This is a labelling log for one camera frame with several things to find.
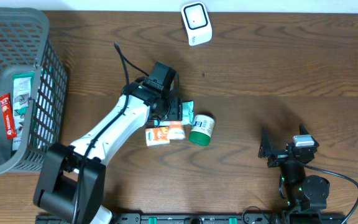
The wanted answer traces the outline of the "mint green wipes packet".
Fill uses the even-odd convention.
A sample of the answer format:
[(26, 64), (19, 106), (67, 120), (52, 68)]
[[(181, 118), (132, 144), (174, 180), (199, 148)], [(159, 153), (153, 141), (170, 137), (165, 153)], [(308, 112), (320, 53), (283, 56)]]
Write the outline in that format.
[[(182, 120), (181, 120), (181, 124), (186, 126), (186, 125), (191, 125), (193, 124), (193, 120), (194, 120), (194, 101), (186, 101), (182, 103), (182, 112), (183, 112), (183, 116), (182, 116)], [(159, 127), (159, 126), (170, 126), (173, 123), (179, 123), (179, 121), (154, 121), (154, 126), (155, 127)]]

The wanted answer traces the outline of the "orange white box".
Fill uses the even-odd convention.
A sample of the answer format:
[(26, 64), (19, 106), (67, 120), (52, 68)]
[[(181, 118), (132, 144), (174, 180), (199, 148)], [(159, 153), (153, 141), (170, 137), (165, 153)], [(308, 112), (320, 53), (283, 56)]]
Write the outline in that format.
[(181, 121), (171, 121), (168, 130), (169, 140), (185, 139), (185, 130)]

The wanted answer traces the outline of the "orange small box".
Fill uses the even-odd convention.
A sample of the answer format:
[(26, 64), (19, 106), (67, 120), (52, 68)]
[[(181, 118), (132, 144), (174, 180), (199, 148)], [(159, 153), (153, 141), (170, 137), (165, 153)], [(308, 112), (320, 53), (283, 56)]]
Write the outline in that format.
[(168, 137), (169, 127), (147, 128), (145, 130), (145, 140), (147, 146), (159, 146), (170, 144)]

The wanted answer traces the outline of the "green-lidded white jar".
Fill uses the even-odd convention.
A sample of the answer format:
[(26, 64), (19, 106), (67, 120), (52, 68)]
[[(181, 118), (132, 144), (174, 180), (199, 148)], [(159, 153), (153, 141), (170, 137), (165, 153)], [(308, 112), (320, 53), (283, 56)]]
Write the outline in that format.
[(205, 114), (194, 117), (191, 127), (189, 141), (199, 146), (208, 146), (211, 141), (215, 120)]

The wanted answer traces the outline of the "green white sponge package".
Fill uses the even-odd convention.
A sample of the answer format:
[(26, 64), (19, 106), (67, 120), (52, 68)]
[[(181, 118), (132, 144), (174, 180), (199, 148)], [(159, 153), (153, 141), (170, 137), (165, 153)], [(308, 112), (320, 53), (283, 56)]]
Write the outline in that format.
[(13, 78), (13, 118), (17, 137), (12, 140), (12, 152), (16, 152), (21, 144), (26, 110), (32, 91), (35, 72), (14, 75)]

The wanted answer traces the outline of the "red sachet packet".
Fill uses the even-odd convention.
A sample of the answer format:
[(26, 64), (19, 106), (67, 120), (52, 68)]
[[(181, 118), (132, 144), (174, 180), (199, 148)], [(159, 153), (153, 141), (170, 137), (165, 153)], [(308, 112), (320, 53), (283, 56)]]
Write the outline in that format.
[(15, 129), (15, 122), (13, 118), (11, 99), (9, 93), (0, 96), (0, 104), (1, 104), (4, 125), (6, 129), (6, 137), (7, 139), (14, 139), (17, 137), (17, 133)]

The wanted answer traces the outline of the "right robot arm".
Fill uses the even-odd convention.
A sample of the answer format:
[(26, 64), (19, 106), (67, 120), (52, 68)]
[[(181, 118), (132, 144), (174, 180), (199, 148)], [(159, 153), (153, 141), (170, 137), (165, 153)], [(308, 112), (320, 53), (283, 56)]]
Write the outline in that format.
[(279, 191), (288, 208), (270, 217), (270, 223), (322, 223), (321, 211), (327, 207), (330, 183), (318, 175), (306, 175), (306, 164), (314, 159), (318, 142), (303, 125), (285, 149), (274, 149), (268, 132), (262, 129), (259, 158), (267, 159), (269, 168), (280, 169)]

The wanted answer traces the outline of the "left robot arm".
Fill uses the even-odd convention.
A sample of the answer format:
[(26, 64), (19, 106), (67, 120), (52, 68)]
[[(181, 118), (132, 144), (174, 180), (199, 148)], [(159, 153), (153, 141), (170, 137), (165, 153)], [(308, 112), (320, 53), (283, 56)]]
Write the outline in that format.
[(157, 62), (150, 75), (126, 85), (116, 106), (70, 145), (52, 144), (45, 156), (33, 203), (68, 223), (110, 223), (102, 205), (106, 167), (121, 146), (151, 121), (182, 119), (175, 94), (179, 74)]

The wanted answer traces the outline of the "white barcode scanner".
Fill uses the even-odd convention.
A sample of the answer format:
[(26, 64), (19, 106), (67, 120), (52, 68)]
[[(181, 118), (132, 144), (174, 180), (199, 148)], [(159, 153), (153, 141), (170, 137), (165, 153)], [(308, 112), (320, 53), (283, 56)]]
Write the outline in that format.
[(212, 39), (212, 25), (203, 2), (196, 1), (182, 6), (181, 19), (190, 46), (207, 43)]

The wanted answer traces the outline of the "grey plastic mesh basket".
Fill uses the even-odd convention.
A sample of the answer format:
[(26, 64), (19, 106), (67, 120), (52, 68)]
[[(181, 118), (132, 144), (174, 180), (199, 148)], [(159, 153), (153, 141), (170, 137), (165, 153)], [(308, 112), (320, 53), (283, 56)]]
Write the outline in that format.
[(0, 174), (37, 172), (60, 138), (68, 75), (47, 16), (0, 7)]

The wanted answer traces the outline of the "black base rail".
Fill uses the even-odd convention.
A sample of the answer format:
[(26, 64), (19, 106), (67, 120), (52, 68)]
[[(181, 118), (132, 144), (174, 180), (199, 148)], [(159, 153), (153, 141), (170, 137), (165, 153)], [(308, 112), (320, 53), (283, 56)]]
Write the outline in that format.
[(342, 223), (344, 215), (339, 214), (292, 214), (287, 220), (278, 215), (246, 213), (245, 215), (141, 215), (138, 213), (117, 213), (112, 216), (110, 224), (265, 224), (265, 223)]

